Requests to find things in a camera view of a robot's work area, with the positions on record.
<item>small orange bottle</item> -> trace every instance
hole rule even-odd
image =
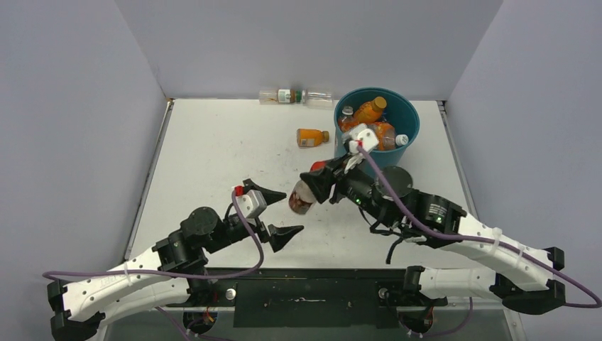
[[[297,145],[299,147],[315,147],[328,142],[330,134],[328,131],[317,129],[297,129]]]
[[[370,102],[362,104],[354,115],[358,123],[370,124],[380,119],[387,107],[387,100],[378,96]]]
[[[395,128],[387,122],[374,122],[368,125],[378,137],[378,150],[390,151],[397,148]]]

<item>gray wall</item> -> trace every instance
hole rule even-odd
[[[51,340],[40,275],[123,256],[165,100],[112,0],[0,2],[0,338]]]
[[[116,0],[165,93],[387,87],[446,99],[501,0]]]
[[[558,246],[602,294],[602,1],[506,0],[454,89],[451,130],[480,218]],[[572,287],[569,300],[591,301]],[[602,310],[523,316],[530,340],[600,340]]]

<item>table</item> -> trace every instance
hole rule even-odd
[[[420,117],[420,132],[406,150],[399,166],[413,176],[415,187],[436,193],[468,209],[463,182],[456,167],[445,115],[434,101],[412,101]],[[181,220],[200,206],[223,214],[230,201],[231,187],[243,179],[290,193],[299,173],[313,162],[331,158],[334,143],[299,149],[298,128],[334,130],[332,111],[301,105],[260,105],[247,99],[176,99],[160,136],[160,148],[128,246],[135,256],[176,230]],[[305,230],[278,254],[265,248],[263,267],[389,269],[423,265],[439,268],[478,266],[476,262],[445,251],[402,243],[390,266],[384,259],[393,237],[368,233],[367,224],[354,205],[314,206],[305,216],[292,213],[286,200],[271,205],[262,215],[266,224],[303,224]],[[208,255],[210,267],[250,267],[257,250],[248,238]],[[457,325],[466,314],[466,300],[451,298],[438,310],[441,323],[434,330]],[[177,319],[182,310],[171,308]],[[399,340],[397,329],[377,330],[369,325],[352,328],[232,328],[232,311],[221,312],[221,320],[209,332],[234,340]],[[492,341],[524,340],[518,314],[500,303],[475,300],[473,323],[445,340],[465,340],[476,335]],[[128,316],[102,330],[98,340],[177,340],[173,326],[157,313]]]
[[[412,104],[420,117],[420,132],[400,166],[410,172],[416,188],[466,207],[437,103]],[[299,173],[334,155],[332,142],[298,148],[298,128],[328,130],[334,135],[332,111],[302,105],[260,105],[252,99],[176,99],[132,242],[132,256],[167,237],[197,207],[213,207],[222,215],[231,187],[243,179],[252,178],[260,186],[290,193]],[[386,252],[395,237],[370,234],[356,206],[347,200],[338,205],[315,205],[305,216],[291,212],[283,200],[271,205],[261,218],[276,226],[305,226],[278,254],[264,248],[263,267],[478,266],[462,256],[409,243],[398,246],[391,265],[386,266]],[[210,267],[250,267],[257,262],[258,252],[247,238],[208,258]]]

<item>bottle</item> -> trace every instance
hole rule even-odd
[[[259,103],[300,103],[302,92],[293,89],[266,89],[259,90]]]
[[[395,128],[386,122],[374,122],[368,125],[368,128],[374,130],[378,137],[378,150],[390,151],[398,146],[405,146],[410,140],[407,135],[395,134]]]
[[[359,123],[354,118],[354,108],[349,105],[343,107],[343,114],[339,117],[339,128],[341,131],[346,132],[351,128],[357,126]]]
[[[330,134],[328,131],[317,129],[297,129],[297,145],[299,147],[315,147],[328,142]]]
[[[354,115],[358,123],[370,124],[376,122],[387,107],[386,99],[378,96],[370,102],[362,104]]]
[[[312,165],[310,171],[317,171],[326,165],[326,161],[318,161]],[[303,180],[297,181],[288,197],[288,207],[298,215],[304,215],[316,203],[316,197],[310,187]]]
[[[312,109],[332,109],[332,92],[314,88],[303,90],[301,103]]]

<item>teal bucket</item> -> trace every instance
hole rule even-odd
[[[362,104],[370,102],[378,96],[384,97],[387,100],[387,108],[385,109],[385,115],[383,115],[387,122],[395,128],[397,134],[406,134],[409,138],[409,142],[405,146],[398,147],[391,151],[372,151],[370,155],[374,158],[374,161],[376,161],[376,164],[380,168],[396,166],[399,164],[399,160],[405,152],[405,149],[412,144],[418,135],[420,119],[418,118],[416,109],[410,101],[396,92],[378,87],[363,87],[354,90],[344,95],[336,105],[336,108],[334,109],[334,157],[340,157],[346,153],[341,140],[343,132],[337,123],[338,118],[343,114],[343,107],[349,105],[354,108],[355,111]],[[371,170],[368,170],[365,167],[363,169],[370,175],[374,175]]]

